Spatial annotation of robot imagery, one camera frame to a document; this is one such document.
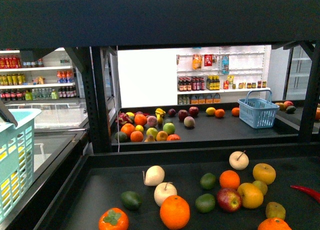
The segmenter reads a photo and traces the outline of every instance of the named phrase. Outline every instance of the store shelf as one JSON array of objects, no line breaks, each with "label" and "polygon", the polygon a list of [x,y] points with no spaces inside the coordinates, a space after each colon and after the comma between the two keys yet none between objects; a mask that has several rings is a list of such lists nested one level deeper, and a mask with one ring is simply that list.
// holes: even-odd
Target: store shelf
[{"label": "store shelf", "polygon": [[40,70],[70,70],[72,66],[45,66],[45,67],[23,67],[23,68],[6,68],[0,69],[1,72],[27,72]]},{"label": "store shelf", "polygon": [[309,73],[290,73],[289,78],[309,77]]},{"label": "store shelf", "polygon": [[216,94],[216,93],[237,93],[237,92],[256,92],[261,90],[271,90],[270,87],[263,88],[236,88],[236,89],[220,89],[220,90],[199,90],[199,91],[178,91],[178,95],[189,94]]},{"label": "store shelf", "polygon": [[74,86],[75,83],[48,83],[48,84],[36,84],[36,85],[10,85],[0,86],[1,89],[34,89],[34,88],[51,88],[51,87],[69,87]]},{"label": "store shelf", "polygon": [[294,57],[292,61],[311,61],[310,57]]}]

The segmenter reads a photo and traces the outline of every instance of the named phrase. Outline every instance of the light blue basket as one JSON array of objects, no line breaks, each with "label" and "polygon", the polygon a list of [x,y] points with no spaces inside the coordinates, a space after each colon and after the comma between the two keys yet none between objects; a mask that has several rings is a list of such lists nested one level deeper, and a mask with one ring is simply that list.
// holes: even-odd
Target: light blue basket
[{"label": "light blue basket", "polygon": [[[268,100],[249,98],[252,92],[270,92]],[[272,128],[279,106],[272,103],[270,90],[249,91],[246,98],[239,99],[239,118],[254,129]]]},{"label": "light blue basket", "polygon": [[18,126],[0,123],[0,223],[34,181],[34,126],[40,109],[9,109]]}]

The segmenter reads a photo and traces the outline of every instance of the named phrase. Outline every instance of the snack package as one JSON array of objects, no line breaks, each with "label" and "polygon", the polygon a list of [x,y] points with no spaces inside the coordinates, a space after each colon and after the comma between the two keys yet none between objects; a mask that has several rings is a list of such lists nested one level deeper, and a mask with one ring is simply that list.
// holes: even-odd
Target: snack package
[{"label": "snack package", "polygon": [[192,68],[194,70],[200,70],[202,66],[202,55],[201,54],[193,54],[192,56]]}]

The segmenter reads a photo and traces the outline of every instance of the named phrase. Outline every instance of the packaged food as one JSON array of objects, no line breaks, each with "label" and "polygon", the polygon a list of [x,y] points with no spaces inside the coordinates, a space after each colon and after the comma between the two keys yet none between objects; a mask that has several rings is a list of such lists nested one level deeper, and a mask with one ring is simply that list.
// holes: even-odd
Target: packaged food
[{"label": "packaged food", "polygon": [[201,54],[193,54],[192,56],[192,68],[194,70],[200,70],[202,66],[202,55]]},{"label": "packaged food", "polygon": [[229,54],[221,56],[220,70],[222,70],[223,74],[229,74]]},{"label": "packaged food", "polygon": [[212,66],[212,59],[213,59],[212,54],[205,54],[204,55],[204,66],[205,67]]}]

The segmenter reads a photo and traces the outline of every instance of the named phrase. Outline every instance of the apple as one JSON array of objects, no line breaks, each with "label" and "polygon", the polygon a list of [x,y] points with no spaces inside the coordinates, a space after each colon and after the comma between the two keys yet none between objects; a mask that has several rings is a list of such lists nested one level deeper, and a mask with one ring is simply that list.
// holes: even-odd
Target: apple
[{"label": "apple", "polygon": [[168,114],[169,114],[170,117],[174,117],[176,115],[176,110],[171,108],[171,109],[169,109]]},{"label": "apple", "polygon": [[242,199],[235,189],[222,188],[216,194],[219,206],[228,213],[239,210],[242,206]]},{"label": "apple", "polygon": [[196,106],[192,106],[189,108],[189,114],[191,117],[196,117],[199,113],[199,108],[197,108]]},{"label": "apple", "polygon": [[188,117],[188,112],[187,110],[180,110],[178,112],[178,118],[181,122],[183,122],[185,120],[185,118]]}]

